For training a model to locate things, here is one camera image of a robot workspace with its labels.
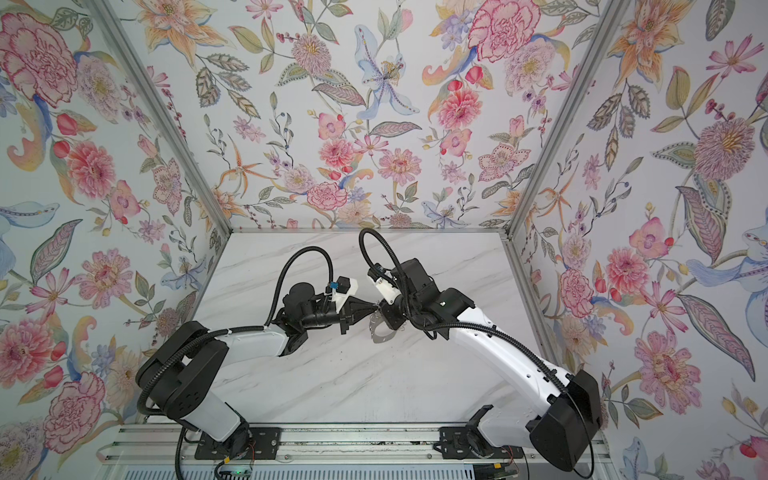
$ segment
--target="black cable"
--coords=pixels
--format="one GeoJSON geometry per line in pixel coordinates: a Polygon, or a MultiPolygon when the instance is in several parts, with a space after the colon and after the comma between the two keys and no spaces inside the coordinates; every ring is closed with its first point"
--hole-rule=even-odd
{"type": "MultiPolygon", "coordinates": [[[[288,273],[288,269],[290,268],[291,264],[296,261],[297,258],[302,256],[303,254],[307,252],[320,252],[325,258],[326,262],[328,263],[328,284],[333,283],[333,262],[331,261],[331,257],[320,247],[315,247],[314,245],[310,247],[304,247],[303,249],[299,250],[298,252],[294,253],[286,262],[285,266],[283,267],[283,271],[280,272],[280,276],[277,278],[277,286],[275,287],[275,295],[272,298],[272,306],[270,307],[270,314],[266,318],[266,322],[264,323],[264,326],[269,326],[270,323],[272,323],[272,317],[275,315],[275,310],[277,310],[277,302],[280,301],[280,289],[283,288],[283,280],[285,280],[286,274],[288,273]]],[[[325,296],[325,299],[323,300],[323,312],[326,311],[326,308],[328,306],[328,296],[325,296]]]]}

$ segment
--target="paisley leaf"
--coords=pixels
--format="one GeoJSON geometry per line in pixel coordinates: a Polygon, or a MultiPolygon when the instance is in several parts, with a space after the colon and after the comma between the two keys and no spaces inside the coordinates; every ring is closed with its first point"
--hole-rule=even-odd
{"type": "Polygon", "coordinates": [[[37,284],[46,273],[50,272],[62,262],[69,251],[72,243],[72,234],[74,228],[83,221],[82,219],[68,221],[63,223],[53,235],[32,254],[32,260],[29,265],[29,274],[32,277],[32,283],[37,284]]]}
{"type": "Polygon", "coordinates": [[[397,137],[411,130],[421,130],[422,128],[417,124],[413,124],[409,121],[396,122],[396,121],[384,121],[371,129],[371,135],[379,135],[380,137],[397,137]]]}
{"type": "Polygon", "coordinates": [[[714,262],[723,249],[726,222],[719,214],[706,209],[699,191],[691,187],[677,187],[685,199],[685,220],[696,245],[714,262]]]}
{"type": "Polygon", "coordinates": [[[696,331],[709,343],[740,363],[754,382],[755,366],[752,364],[750,352],[741,339],[730,331],[720,312],[706,300],[692,295],[678,295],[677,298],[683,302],[690,322],[696,331]]]}

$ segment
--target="orange flower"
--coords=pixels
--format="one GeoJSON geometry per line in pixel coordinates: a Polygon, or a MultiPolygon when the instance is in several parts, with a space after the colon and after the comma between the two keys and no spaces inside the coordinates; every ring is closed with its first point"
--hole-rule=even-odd
{"type": "Polygon", "coordinates": [[[153,51],[170,42],[194,68],[198,45],[221,47],[229,41],[214,28],[203,25],[216,11],[196,0],[134,0],[143,11],[137,20],[144,25],[147,48],[153,51]]]}
{"type": "Polygon", "coordinates": [[[637,70],[647,81],[661,88],[661,55],[683,43],[677,23],[688,13],[695,0],[636,0],[634,20],[623,25],[622,35],[608,52],[621,57],[619,78],[614,87],[637,70]]]}

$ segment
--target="floral wallpaper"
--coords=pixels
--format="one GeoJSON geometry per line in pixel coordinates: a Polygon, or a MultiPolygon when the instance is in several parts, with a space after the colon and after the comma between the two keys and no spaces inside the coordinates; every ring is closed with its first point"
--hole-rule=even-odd
{"type": "Polygon", "coordinates": [[[513,236],[627,480],[768,479],[767,15],[633,0],[513,236]]]}
{"type": "Polygon", "coordinates": [[[236,230],[503,227],[602,6],[112,5],[236,230]]]}
{"type": "Polygon", "coordinates": [[[223,249],[145,111],[80,2],[0,2],[1,480],[95,473],[223,249]]]}

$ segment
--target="white marble surface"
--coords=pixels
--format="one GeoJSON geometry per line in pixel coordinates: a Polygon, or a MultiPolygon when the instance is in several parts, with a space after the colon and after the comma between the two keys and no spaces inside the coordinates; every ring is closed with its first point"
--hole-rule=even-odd
{"type": "MultiPolygon", "coordinates": [[[[441,290],[462,291],[504,331],[539,351],[497,233],[382,234],[401,262],[419,258],[441,290]]],[[[380,299],[366,277],[357,232],[237,233],[195,320],[211,329],[263,323],[284,263],[308,245],[328,251],[334,277],[358,279],[358,298],[380,299]]],[[[371,236],[366,246],[374,262],[391,266],[371,236]]],[[[289,270],[281,300],[301,281],[320,291],[327,275],[322,256],[302,255],[289,270]]],[[[466,421],[480,406],[499,406],[517,395],[470,352],[442,337],[431,341],[408,323],[394,339],[374,344],[368,319],[344,336],[337,326],[310,331],[293,355],[229,366],[219,372],[214,391],[251,422],[466,421]]]]}

